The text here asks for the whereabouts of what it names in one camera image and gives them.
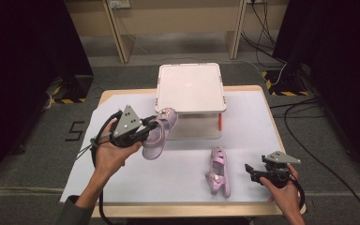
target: white box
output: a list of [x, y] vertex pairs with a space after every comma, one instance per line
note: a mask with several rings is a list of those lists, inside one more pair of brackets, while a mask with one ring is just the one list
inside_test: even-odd
[[179, 114], [169, 139], [218, 139], [227, 109], [218, 64], [163, 65], [159, 68], [156, 111]]

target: sleeve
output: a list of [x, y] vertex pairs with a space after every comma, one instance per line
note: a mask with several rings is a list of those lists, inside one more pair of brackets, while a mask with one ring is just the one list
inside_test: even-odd
[[64, 207], [61, 210], [59, 218], [56, 220], [56, 225], [68, 225], [77, 224], [83, 225], [88, 224], [90, 217], [92, 216], [95, 207], [91, 208], [80, 208], [75, 205], [79, 196], [69, 196], [64, 203]]

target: box lid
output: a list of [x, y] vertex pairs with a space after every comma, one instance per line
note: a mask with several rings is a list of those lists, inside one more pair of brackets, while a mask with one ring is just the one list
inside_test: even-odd
[[162, 65], [157, 82], [156, 111], [222, 113], [226, 110], [218, 64]]

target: pink shoe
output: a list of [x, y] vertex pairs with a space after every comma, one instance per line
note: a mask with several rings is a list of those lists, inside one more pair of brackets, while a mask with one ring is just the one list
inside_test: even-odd
[[206, 173], [205, 177], [212, 195], [217, 195], [218, 190], [222, 188], [224, 197], [226, 199], [230, 197], [231, 189], [227, 172], [227, 158], [221, 146], [217, 146], [212, 150], [210, 171]]
[[157, 118], [150, 122], [157, 122], [157, 127], [149, 132], [147, 140], [142, 143], [144, 149], [142, 156], [152, 160], [160, 156], [165, 145], [166, 139], [177, 123], [178, 114], [172, 108], [161, 110]]

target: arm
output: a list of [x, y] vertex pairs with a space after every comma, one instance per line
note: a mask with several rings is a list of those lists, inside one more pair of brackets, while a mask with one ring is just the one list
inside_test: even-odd
[[[112, 123], [113, 121], [106, 126], [104, 133], [109, 132]], [[68, 197], [56, 224], [88, 224], [98, 197], [111, 176], [125, 166], [125, 160], [142, 146], [141, 142], [136, 142], [130, 147], [119, 148], [108, 140], [109, 137], [98, 140], [100, 145], [92, 177], [80, 197]]]
[[[299, 175], [294, 167], [291, 164], [288, 164], [288, 168], [294, 177], [298, 179]], [[268, 179], [264, 177], [261, 177], [260, 181], [273, 194], [273, 196], [268, 201], [276, 201], [277, 206], [282, 211], [284, 217], [288, 219], [292, 225], [305, 224], [299, 210], [298, 191], [292, 181], [289, 181], [289, 183], [283, 188], [275, 187]]]

